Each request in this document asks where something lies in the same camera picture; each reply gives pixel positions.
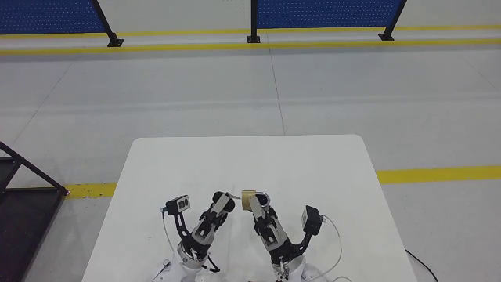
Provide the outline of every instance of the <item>floor marking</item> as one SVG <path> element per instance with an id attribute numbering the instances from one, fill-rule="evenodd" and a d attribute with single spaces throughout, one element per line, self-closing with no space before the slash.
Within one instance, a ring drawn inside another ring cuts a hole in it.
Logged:
<path id="1" fill-rule="evenodd" d="M 333 32 L 378 32 L 385 27 L 312 27 L 312 28 L 268 28 L 258 30 L 258 34 L 272 33 L 333 33 Z M 501 24 L 491 25 L 434 25 L 424 27 L 395 27 L 395 31 L 468 31 L 468 30 L 501 30 Z M 231 28 L 221 30 L 195 31 L 137 31 L 118 32 L 120 37 L 133 36 L 168 36 L 168 35 L 218 35 L 218 34 L 249 34 L 251 29 Z M 43 38 L 107 38 L 105 33 L 75 33 L 75 34 L 4 34 L 0 39 L 43 39 Z"/>
<path id="2" fill-rule="evenodd" d="M 79 53 L 116 52 L 167 52 L 186 50 L 220 49 L 306 49 L 306 48 L 356 48 L 377 46 L 423 46 L 423 45 L 501 45 L 501 38 L 461 38 L 461 39 L 413 39 L 394 42 L 372 41 L 323 41 L 323 42 L 262 42 L 261 44 L 216 43 L 177 45 L 123 45 L 122 47 L 70 47 L 42 49 L 0 49 L 0 56 L 54 55 Z"/>
<path id="3" fill-rule="evenodd" d="M 432 183 L 483 179 L 501 179 L 501 166 L 462 168 L 420 168 L 377 171 L 379 182 L 384 184 Z M 71 191 L 66 199 L 112 197 L 116 183 L 66 185 Z"/>

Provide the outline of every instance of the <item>concrete floor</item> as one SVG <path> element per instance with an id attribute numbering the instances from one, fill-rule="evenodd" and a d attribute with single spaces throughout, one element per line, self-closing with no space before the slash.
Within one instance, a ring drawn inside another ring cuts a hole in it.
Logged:
<path id="1" fill-rule="evenodd" d="M 500 165 L 500 65 L 486 47 L 2 57 L 0 139 L 63 184 L 116 182 L 158 136 L 356 133 L 378 170 Z M 451 282 L 501 280 L 500 192 L 384 186 L 404 245 Z M 27 281 L 80 281 L 109 202 L 65 201 Z"/>

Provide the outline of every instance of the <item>cable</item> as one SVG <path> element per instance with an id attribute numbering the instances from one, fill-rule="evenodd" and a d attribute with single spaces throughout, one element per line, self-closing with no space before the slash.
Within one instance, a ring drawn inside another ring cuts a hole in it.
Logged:
<path id="1" fill-rule="evenodd" d="M 338 264 L 338 263 L 339 263 L 339 261 L 341 260 L 341 256 L 343 255 L 343 247 L 341 246 L 341 235 L 339 234 L 339 230 L 337 229 L 337 226 L 336 226 L 336 225 L 334 224 L 334 222 L 333 222 L 333 221 L 332 221 L 329 217 L 327 217 L 326 215 L 322 215 L 322 217 L 323 217 L 324 219 L 329 220 L 329 221 L 330 221 L 330 223 L 332 223 L 332 225 L 334 226 L 334 229 L 336 229 L 337 238 L 339 239 L 339 257 L 337 258 L 336 263 L 334 263 L 334 266 L 330 267 L 330 269 L 328 269 L 326 272 L 324 272 L 324 273 L 320 273 L 318 276 L 314 277 L 314 278 L 313 278 L 313 279 L 311 279 L 309 282 L 312 282 L 312 281 L 314 281 L 314 280 L 316 280 L 316 279 L 318 279 L 318 278 L 320 278 L 320 277 L 325 276 L 325 275 L 326 275 L 326 274 L 328 274 L 329 272 L 331 272 L 334 268 L 336 268 L 337 264 Z"/>
<path id="2" fill-rule="evenodd" d="M 408 250 L 405 250 L 407 251 L 407 254 L 411 255 L 415 260 L 417 260 L 421 265 L 424 266 L 424 268 L 426 268 L 430 273 L 431 275 L 433 276 L 433 278 L 435 279 L 435 282 L 438 282 L 438 279 L 437 277 L 435 276 L 435 274 L 433 273 L 433 271 L 431 271 L 430 268 L 428 268 L 428 266 L 426 266 L 422 261 L 420 261 L 415 255 L 413 255 L 412 252 L 408 251 Z"/>
<path id="3" fill-rule="evenodd" d="M 337 280 L 339 280 L 339 279 L 346 279 L 346 280 L 348 280 L 348 281 L 350 281 L 350 282 L 353 282 L 353 281 L 352 281 L 349 277 L 345 277 L 345 276 L 339 276 L 339 277 L 337 277 L 336 279 L 334 279 L 332 282 L 336 282 L 336 281 L 337 281 Z"/>
<path id="4" fill-rule="evenodd" d="M 167 242 L 169 242 L 169 246 L 171 247 L 172 253 L 175 256 L 175 250 L 174 250 L 174 247 L 172 246 L 171 239 L 169 238 L 169 235 L 167 234 L 167 228 L 165 227 L 165 219 L 164 218 L 162 218 L 162 223 L 164 224 L 164 232 L 165 232 L 165 236 L 167 237 Z"/>

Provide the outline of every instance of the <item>black metal frame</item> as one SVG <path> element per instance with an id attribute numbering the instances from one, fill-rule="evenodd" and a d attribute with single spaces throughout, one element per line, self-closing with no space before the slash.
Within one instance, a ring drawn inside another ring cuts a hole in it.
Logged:
<path id="1" fill-rule="evenodd" d="M 14 268 L 2 268 L 2 263 L 0 263 L 0 272 L 5 270 L 4 275 L 0 274 L 0 281 L 9 280 L 9 278 L 21 281 L 47 234 L 47 229 L 50 227 L 53 217 L 59 211 L 63 197 L 68 195 L 69 191 L 3 142 L 0 142 L 0 150 L 10 156 L 0 157 L 0 165 L 4 169 L 1 171 L 3 176 L 0 176 L 0 215 L 3 218 L 2 221 L 7 219 L 7 222 L 0 224 L 0 227 L 2 233 L 4 233 L 3 230 L 6 230 L 6 233 L 9 233 L 6 234 L 7 237 L 14 240 L 13 242 L 6 242 L 7 245 L 2 242 L 3 245 L 0 246 L 7 246 L 8 253 L 10 248 L 18 248 L 18 250 L 23 251 L 22 254 L 20 252 L 16 253 L 16 255 L 9 254 L 9 257 L 13 257 L 16 262 Z M 21 165 L 24 165 L 54 187 L 7 189 L 7 185 Z M 35 223 L 36 226 L 33 223 L 26 224 L 27 215 L 30 217 L 32 215 L 31 212 L 26 213 L 26 207 L 34 209 L 37 216 L 40 217 Z"/>
<path id="2" fill-rule="evenodd" d="M 383 33 L 378 34 L 379 38 L 381 38 L 381 41 L 394 41 L 393 37 L 391 34 L 393 33 L 393 30 L 395 29 L 395 25 L 397 25 L 398 18 L 402 14 L 402 10 L 405 7 L 405 4 L 407 3 L 407 0 L 401 0 L 400 4 L 398 5 L 397 8 L 397 13 L 393 16 L 393 20 L 390 23 L 390 26 L 386 27 L 384 29 Z"/>
<path id="3" fill-rule="evenodd" d="M 250 36 L 247 36 L 247 42 L 261 42 L 258 36 L 258 0 L 250 0 Z"/>
<path id="4" fill-rule="evenodd" d="M 108 34 L 108 38 L 110 39 L 110 43 L 108 44 L 108 47 L 120 47 L 124 43 L 123 39 L 119 39 L 117 37 L 117 34 L 113 33 L 111 30 L 110 25 L 108 24 L 108 20 L 104 16 L 104 12 L 101 9 L 101 5 L 99 5 L 99 2 L 97 0 L 91 0 L 92 6 L 94 7 L 94 10 L 96 11 L 99 19 L 101 20 L 101 23 L 103 24 L 104 31 L 106 34 Z"/>

